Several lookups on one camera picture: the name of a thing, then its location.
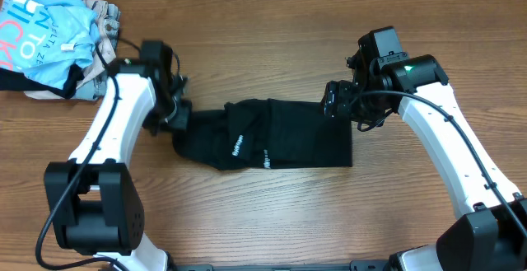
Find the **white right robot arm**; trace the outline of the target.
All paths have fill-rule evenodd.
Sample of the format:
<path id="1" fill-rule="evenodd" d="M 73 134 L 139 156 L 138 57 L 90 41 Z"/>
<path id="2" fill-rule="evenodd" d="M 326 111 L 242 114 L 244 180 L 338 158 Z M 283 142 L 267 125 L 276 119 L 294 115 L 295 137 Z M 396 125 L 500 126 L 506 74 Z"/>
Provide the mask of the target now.
<path id="1" fill-rule="evenodd" d="M 525 269 L 526 198 L 479 142 L 439 62 L 429 54 L 410 57 L 388 26 L 363 35 L 346 64 L 353 78 L 326 85 L 323 112 L 356 122 L 362 132 L 399 115 L 425 147 L 455 214 L 436 242 L 384 260 L 355 261 L 352 269 Z"/>

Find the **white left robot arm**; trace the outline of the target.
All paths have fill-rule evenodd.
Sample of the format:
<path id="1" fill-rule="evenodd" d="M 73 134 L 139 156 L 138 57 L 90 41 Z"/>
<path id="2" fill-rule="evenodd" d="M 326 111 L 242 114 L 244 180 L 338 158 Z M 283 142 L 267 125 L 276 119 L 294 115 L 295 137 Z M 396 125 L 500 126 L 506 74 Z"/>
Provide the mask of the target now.
<path id="1" fill-rule="evenodd" d="M 108 86 L 86 136 L 67 161 L 45 170 L 49 216 L 35 245 L 44 269 L 102 262 L 108 270 L 175 269 L 147 237 L 129 165 L 141 129 L 187 129 L 192 104 L 182 96 L 189 79 L 168 44 L 145 40 L 137 50 L 136 59 L 103 64 Z"/>

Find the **black t-shirt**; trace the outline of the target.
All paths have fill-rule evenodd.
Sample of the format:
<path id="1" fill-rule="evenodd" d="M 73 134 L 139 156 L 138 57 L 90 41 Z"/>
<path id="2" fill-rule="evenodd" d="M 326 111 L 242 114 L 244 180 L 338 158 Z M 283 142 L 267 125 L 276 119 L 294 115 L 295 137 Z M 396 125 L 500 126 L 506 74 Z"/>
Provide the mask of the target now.
<path id="1" fill-rule="evenodd" d="M 175 152 L 219 171 L 352 166 L 351 123 L 314 102 L 243 100 L 197 111 Z"/>

